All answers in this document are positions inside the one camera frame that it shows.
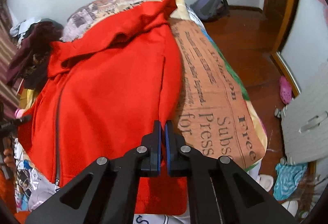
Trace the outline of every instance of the bed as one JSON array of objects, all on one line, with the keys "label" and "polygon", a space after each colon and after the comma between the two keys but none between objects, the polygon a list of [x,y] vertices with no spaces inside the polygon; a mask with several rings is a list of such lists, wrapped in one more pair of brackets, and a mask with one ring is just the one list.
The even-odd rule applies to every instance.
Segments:
[{"label": "bed", "polygon": [[[66,42],[81,38],[101,20],[145,1],[160,0],[93,1],[76,10],[68,18],[62,40]],[[186,6],[184,0],[176,0],[176,4],[178,8],[171,15],[170,25],[181,50],[184,67],[181,97],[173,120],[176,132],[181,133],[187,144],[197,148],[204,155],[213,158],[229,155],[243,169],[256,177],[260,160],[267,148],[265,129],[241,80],[206,33],[202,22],[193,10]],[[35,95],[30,94],[27,99],[30,106]],[[216,136],[211,133],[212,130],[216,131]],[[47,179],[35,168],[18,140],[15,142],[15,158],[18,166],[15,190],[17,211],[35,209],[36,205],[44,200],[33,200],[32,204],[30,196],[37,190],[39,182]],[[57,189],[52,186],[47,192],[52,195]],[[135,222],[140,223],[142,217],[137,216]],[[164,215],[153,217],[157,218],[157,221],[166,218]],[[188,213],[182,218],[188,219]]]}]

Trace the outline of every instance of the striped curtain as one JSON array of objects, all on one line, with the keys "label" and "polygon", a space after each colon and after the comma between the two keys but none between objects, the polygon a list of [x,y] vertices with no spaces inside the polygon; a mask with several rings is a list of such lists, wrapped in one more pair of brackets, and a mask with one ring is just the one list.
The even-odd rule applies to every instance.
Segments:
[{"label": "striped curtain", "polygon": [[14,118],[14,113],[19,104],[19,96],[16,95],[19,83],[14,88],[6,86],[6,74],[10,61],[17,49],[9,36],[12,26],[11,18],[5,0],[0,0],[0,102],[4,104],[6,118]]}]

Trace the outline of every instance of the dark red sweater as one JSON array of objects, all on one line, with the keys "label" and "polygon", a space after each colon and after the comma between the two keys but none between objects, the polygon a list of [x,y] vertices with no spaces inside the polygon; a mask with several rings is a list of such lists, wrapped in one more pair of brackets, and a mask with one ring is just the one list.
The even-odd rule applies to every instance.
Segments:
[{"label": "dark red sweater", "polygon": [[[181,62],[167,19],[176,7],[175,0],[145,2],[81,39],[51,43],[49,79],[25,113],[33,121],[19,129],[22,146],[51,182],[58,168],[63,186],[96,158],[124,155],[155,120],[164,125],[174,114]],[[185,180],[169,178],[164,166],[159,178],[141,179],[136,213],[186,210]]]}]

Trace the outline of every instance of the metal screw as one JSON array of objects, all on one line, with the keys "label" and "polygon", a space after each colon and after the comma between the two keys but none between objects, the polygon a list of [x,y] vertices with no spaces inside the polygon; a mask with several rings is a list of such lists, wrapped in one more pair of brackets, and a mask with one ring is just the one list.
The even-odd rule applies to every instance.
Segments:
[{"label": "metal screw", "polygon": [[228,164],[228,163],[230,163],[230,158],[228,158],[227,156],[224,155],[224,156],[220,157],[220,161],[223,164]]},{"label": "metal screw", "polygon": [[98,159],[97,159],[97,164],[98,165],[105,165],[107,163],[107,158],[105,158],[105,157],[99,157]]},{"label": "metal screw", "polygon": [[188,153],[188,152],[190,152],[191,148],[190,148],[190,146],[188,146],[188,145],[183,145],[183,146],[181,146],[180,150],[181,150],[183,153]]},{"label": "metal screw", "polygon": [[145,146],[139,146],[137,148],[138,153],[145,153],[146,151],[147,151],[147,147],[145,147]]}]

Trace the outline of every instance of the blue cloth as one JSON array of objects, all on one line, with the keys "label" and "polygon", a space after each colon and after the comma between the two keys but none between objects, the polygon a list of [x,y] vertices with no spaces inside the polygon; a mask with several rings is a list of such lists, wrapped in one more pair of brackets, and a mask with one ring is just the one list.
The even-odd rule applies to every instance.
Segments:
[{"label": "blue cloth", "polygon": [[307,163],[289,166],[276,165],[277,180],[273,188],[273,197],[278,200],[285,200],[296,190],[298,183],[307,169]]},{"label": "blue cloth", "polygon": [[26,195],[22,197],[21,211],[28,211],[28,198]]},{"label": "blue cloth", "polygon": [[31,169],[31,166],[30,166],[30,164],[28,163],[28,160],[24,160],[24,161],[23,161],[23,164],[24,164],[24,168],[25,168],[26,170]]}]

